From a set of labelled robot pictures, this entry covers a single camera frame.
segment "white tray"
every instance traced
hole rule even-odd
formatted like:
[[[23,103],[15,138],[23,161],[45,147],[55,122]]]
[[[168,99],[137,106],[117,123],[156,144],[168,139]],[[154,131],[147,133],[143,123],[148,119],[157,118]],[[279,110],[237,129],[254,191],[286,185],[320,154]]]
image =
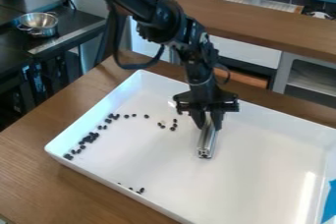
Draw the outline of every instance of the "white tray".
[[[241,112],[225,117],[214,157],[199,159],[199,130],[189,116],[176,113],[172,100],[186,90],[186,84],[138,71],[45,150],[183,223],[321,223],[329,181],[336,178],[335,130],[240,101]],[[110,113],[137,117],[98,131]],[[179,127],[171,132],[174,118]],[[157,126],[160,121],[167,129]],[[88,132],[100,137],[72,161],[63,158]]]

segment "black bean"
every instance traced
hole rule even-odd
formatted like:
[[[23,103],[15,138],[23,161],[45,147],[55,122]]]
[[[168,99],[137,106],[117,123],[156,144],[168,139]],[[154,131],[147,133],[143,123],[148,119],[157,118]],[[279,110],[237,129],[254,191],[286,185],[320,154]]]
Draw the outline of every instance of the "black bean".
[[[73,158],[74,158],[74,156],[72,156],[70,154],[65,154],[63,157],[68,159],[68,160],[73,160]]]

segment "wooden table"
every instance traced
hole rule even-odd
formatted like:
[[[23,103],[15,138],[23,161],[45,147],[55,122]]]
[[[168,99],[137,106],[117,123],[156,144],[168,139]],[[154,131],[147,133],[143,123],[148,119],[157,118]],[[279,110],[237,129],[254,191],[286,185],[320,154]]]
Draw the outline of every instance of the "wooden table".
[[[123,57],[129,63],[148,59],[133,52]],[[181,67],[165,62],[149,70],[184,79]],[[17,224],[176,223],[60,165],[43,150],[131,73],[108,58],[0,134],[0,215]],[[334,109],[246,84],[229,82],[226,88],[244,100],[336,128]]]
[[[336,62],[336,23],[222,0],[176,0],[219,37]]]

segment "stainless steel bowl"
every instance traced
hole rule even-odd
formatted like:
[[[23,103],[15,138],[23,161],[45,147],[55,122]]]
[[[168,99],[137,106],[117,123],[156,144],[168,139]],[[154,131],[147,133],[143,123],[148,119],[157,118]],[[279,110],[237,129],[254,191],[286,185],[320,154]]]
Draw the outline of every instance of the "stainless steel bowl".
[[[19,19],[19,30],[33,37],[51,37],[57,32],[58,19],[54,13],[29,13]]]

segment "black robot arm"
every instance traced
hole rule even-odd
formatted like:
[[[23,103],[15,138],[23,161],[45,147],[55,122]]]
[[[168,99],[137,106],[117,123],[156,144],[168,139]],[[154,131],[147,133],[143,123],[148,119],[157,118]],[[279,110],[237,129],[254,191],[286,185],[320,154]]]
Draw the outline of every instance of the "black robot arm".
[[[179,55],[191,90],[174,96],[178,112],[189,112],[200,129],[205,124],[205,114],[209,113],[218,131],[226,112],[239,111],[237,95],[220,89],[214,77],[213,68],[218,65],[219,56],[205,28],[187,17],[176,1],[106,1],[110,5],[117,3],[132,13],[144,39],[167,45]]]

